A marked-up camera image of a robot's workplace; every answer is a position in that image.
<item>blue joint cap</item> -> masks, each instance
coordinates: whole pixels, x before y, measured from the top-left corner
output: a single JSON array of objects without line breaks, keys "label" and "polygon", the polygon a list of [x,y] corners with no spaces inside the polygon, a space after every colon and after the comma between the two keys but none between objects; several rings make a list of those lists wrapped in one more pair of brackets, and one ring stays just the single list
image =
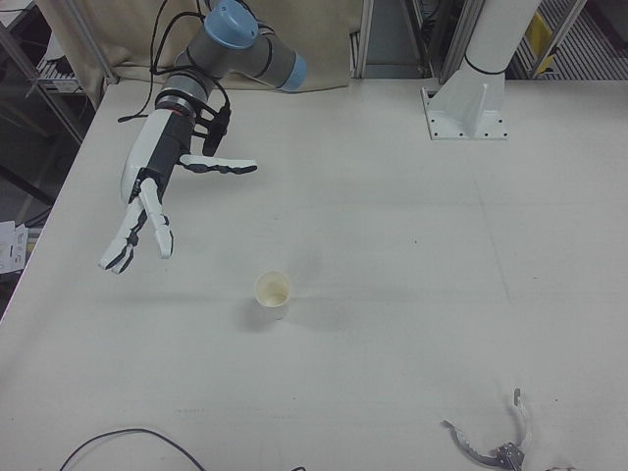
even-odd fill
[{"label": "blue joint cap", "polygon": [[236,0],[221,0],[205,19],[209,37],[230,49],[248,49],[259,34],[257,20]]},{"label": "blue joint cap", "polygon": [[296,60],[294,61],[294,67],[292,67],[290,77],[288,77],[286,82],[279,87],[279,90],[297,91],[299,87],[303,85],[306,76],[307,63],[305,62],[305,59],[296,54]]}]

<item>wire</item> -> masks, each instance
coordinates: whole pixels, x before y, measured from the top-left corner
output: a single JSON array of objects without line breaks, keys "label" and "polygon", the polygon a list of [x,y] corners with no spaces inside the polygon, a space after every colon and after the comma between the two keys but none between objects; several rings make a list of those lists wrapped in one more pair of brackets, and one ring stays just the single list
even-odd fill
[{"label": "wire", "polygon": [[23,223],[18,224],[18,226],[21,226],[22,224],[24,224],[27,228],[32,228],[34,226],[38,226],[39,224],[45,222],[45,220],[48,217],[48,214],[50,213],[51,210],[52,210],[52,207],[46,208],[44,211],[42,211],[41,213],[37,214],[36,216],[33,216],[30,219],[26,219]]},{"label": "wire", "polygon": [[203,12],[201,12],[200,10],[200,0],[196,0],[196,11],[199,15],[203,14]]},{"label": "wire", "polygon": [[157,12],[157,17],[155,17],[155,24],[153,26],[153,32],[150,37],[150,52],[149,52],[150,64],[148,66],[148,72],[150,73],[150,85],[148,87],[148,96],[146,97],[146,101],[144,102],[142,107],[139,109],[139,111],[136,112],[135,114],[118,118],[118,123],[125,123],[127,121],[134,120],[135,118],[147,117],[147,115],[142,115],[142,113],[148,106],[148,103],[150,103],[150,98],[153,96],[153,87],[155,85],[155,77],[153,76],[153,50],[155,47],[155,38],[157,37],[157,26],[159,25],[159,19],[161,18],[161,14],[166,8],[167,3],[168,3],[168,0],[162,1],[161,6],[159,7],[159,11]]},{"label": "wire", "polygon": [[159,8],[159,12],[157,13],[157,17],[155,19],[155,25],[153,27],[153,31],[152,31],[152,34],[151,34],[151,39],[150,39],[150,59],[149,59],[150,60],[150,65],[149,65],[150,85],[149,85],[148,96],[146,97],[146,101],[144,102],[143,106],[141,107],[141,109],[137,113],[135,113],[133,115],[130,115],[130,116],[123,116],[122,118],[119,118],[118,119],[118,123],[125,123],[126,121],[130,121],[130,120],[133,120],[135,118],[146,118],[146,115],[143,115],[142,113],[146,109],[146,107],[148,106],[148,103],[150,102],[150,98],[152,97],[154,83],[155,83],[155,76],[159,77],[159,76],[162,76],[164,74],[171,74],[172,72],[179,72],[179,71],[190,71],[190,70],[198,71],[201,74],[203,74],[204,76],[208,77],[214,83],[214,85],[216,85],[216,87],[221,91],[221,93],[223,94],[223,96],[225,98],[225,103],[227,104],[227,106],[231,107],[231,102],[229,100],[229,95],[227,94],[227,92],[225,91],[223,86],[220,85],[220,83],[218,82],[218,80],[216,78],[209,76],[202,68],[200,68],[198,65],[196,65],[193,62],[193,60],[189,57],[189,55],[187,57],[190,60],[190,62],[192,63],[192,66],[178,66],[178,67],[166,68],[166,69],[163,69],[162,71],[158,71],[157,70],[157,68],[159,67],[159,60],[161,59],[161,54],[162,54],[164,46],[166,44],[166,39],[168,38],[168,35],[170,34],[170,31],[174,27],[175,23],[178,20],[180,20],[181,18],[184,18],[184,17],[197,17],[198,19],[200,19],[200,21],[203,21],[205,19],[205,17],[203,16],[202,13],[181,12],[181,13],[176,14],[170,20],[170,22],[168,23],[168,25],[164,29],[164,33],[162,34],[161,40],[159,42],[159,46],[157,48],[157,52],[155,53],[154,50],[155,50],[155,39],[157,38],[157,27],[159,25],[159,19],[160,19],[161,15],[162,15],[162,12],[164,11],[164,8],[165,8],[167,3],[168,3],[168,0],[164,0],[162,2],[161,7]]},{"label": "wire", "polygon": [[194,466],[196,466],[196,468],[199,471],[205,471],[205,468],[203,468],[203,466],[198,461],[196,461],[196,458],[194,458],[191,454],[189,454],[189,452],[187,452],[181,445],[176,444],[172,440],[164,437],[161,434],[158,434],[157,432],[153,432],[152,430],[142,429],[142,428],[114,430],[113,432],[107,432],[105,434],[100,434],[100,435],[97,435],[96,437],[93,437],[93,438],[89,439],[88,441],[84,442],[81,446],[79,446],[77,449],[75,449],[70,454],[70,456],[68,456],[66,461],[61,465],[61,468],[59,468],[59,471],[64,471],[64,469],[66,469],[66,466],[68,466],[68,463],[70,463],[72,458],[74,458],[77,455],[77,453],[79,453],[79,451],[81,451],[83,448],[85,448],[86,446],[88,446],[92,442],[96,442],[96,441],[98,441],[100,439],[104,439],[106,437],[112,437],[112,436],[115,436],[115,435],[125,435],[125,434],[148,434],[148,435],[152,435],[153,437],[157,437],[158,439],[163,440],[168,445],[176,448],[178,451],[180,451],[182,454],[184,454],[185,457],[187,459],[189,459],[192,462],[192,464]]},{"label": "wire", "polygon": [[178,20],[180,20],[181,18],[184,18],[184,17],[198,17],[198,14],[193,13],[193,12],[181,12],[181,13],[175,15],[170,20],[170,22],[166,26],[166,29],[164,29],[164,34],[161,37],[161,41],[159,41],[159,47],[157,48],[157,54],[155,55],[154,60],[151,61],[152,62],[152,66],[151,66],[152,67],[152,71],[151,71],[152,75],[154,75],[154,76],[162,76],[164,74],[170,74],[172,72],[179,72],[179,71],[197,71],[197,72],[200,72],[201,74],[206,76],[208,79],[212,80],[214,85],[216,85],[216,88],[218,88],[220,90],[220,92],[223,94],[223,97],[225,98],[225,103],[227,104],[227,106],[231,107],[231,101],[229,100],[229,95],[227,94],[227,91],[223,88],[223,86],[218,82],[218,80],[215,77],[210,76],[209,74],[207,74],[203,70],[203,68],[198,66],[198,64],[196,64],[194,62],[194,60],[190,57],[189,54],[187,54],[187,59],[191,63],[191,66],[170,67],[168,69],[164,69],[163,71],[157,71],[157,65],[159,64],[159,59],[161,58],[161,53],[164,50],[164,46],[166,44],[166,39],[168,38],[168,34],[170,34],[170,31],[172,30],[172,28],[175,25],[175,23]]}]

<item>white tabletop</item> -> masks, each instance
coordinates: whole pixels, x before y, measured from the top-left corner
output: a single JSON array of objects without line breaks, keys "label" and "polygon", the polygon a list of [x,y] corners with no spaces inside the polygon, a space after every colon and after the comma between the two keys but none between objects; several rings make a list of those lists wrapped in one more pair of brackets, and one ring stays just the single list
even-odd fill
[{"label": "white tabletop", "polygon": [[[146,227],[121,276],[96,262],[146,85],[110,86],[0,324],[2,469],[125,426],[212,470],[475,469],[440,423],[515,440],[516,387],[524,469],[623,469],[628,83],[509,82],[507,142],[431,141],[420,84],[232,91],[220,155],[259,170],[175,169],[172,259]],[[268,270],[292,280],[281,321],[252,299]],[[132,437],[76,469],[183,460]]]}]

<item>yellow object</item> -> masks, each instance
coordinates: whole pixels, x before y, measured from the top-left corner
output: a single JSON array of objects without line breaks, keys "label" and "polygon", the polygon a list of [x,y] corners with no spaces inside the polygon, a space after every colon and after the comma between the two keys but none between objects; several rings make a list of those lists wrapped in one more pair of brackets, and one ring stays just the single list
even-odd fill
[{"label": "yellow object", "polygon": [[[552,35],[553,31],[543,16],[539,12],[535,13],[528,29],[526,30],[526,37],[528,38],[528,41],[530,41],[530,46],[537,57],[543,55],[551,42]],[[551,66],[555,52],[555,49],[550,51],[548,57],[541,64],[539,69],[540,74],[545,72]]]}]

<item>robotic arm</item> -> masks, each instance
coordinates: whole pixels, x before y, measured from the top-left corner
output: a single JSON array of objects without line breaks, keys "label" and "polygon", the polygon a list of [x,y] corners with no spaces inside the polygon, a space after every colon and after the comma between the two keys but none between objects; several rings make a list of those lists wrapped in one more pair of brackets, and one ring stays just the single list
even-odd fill
[{"label": "robotic arm", "polygon": [[[218,112],[207,106],[214,87],[228,72],[240,72],[284,91],[296,91],[306,75],[305,61],[287,48],[275,32],[236,0],[221,0],[203,28],[175,62],[133,145],[122,175],[121,194],[127,215],[99,266],[119,274],[132,261],[137,233],[146,220],[155,230],[161,258],[170,258],[173,234],[162,211],[162,198],[175,165],[195,173],[217,171],[245,174],[257,169],[254,160],[214,157],[227,132],[229,99]],[[202,118],[203,110],[214,115]],[[207,129],[202,156],[190,154],[195,126]]]}]

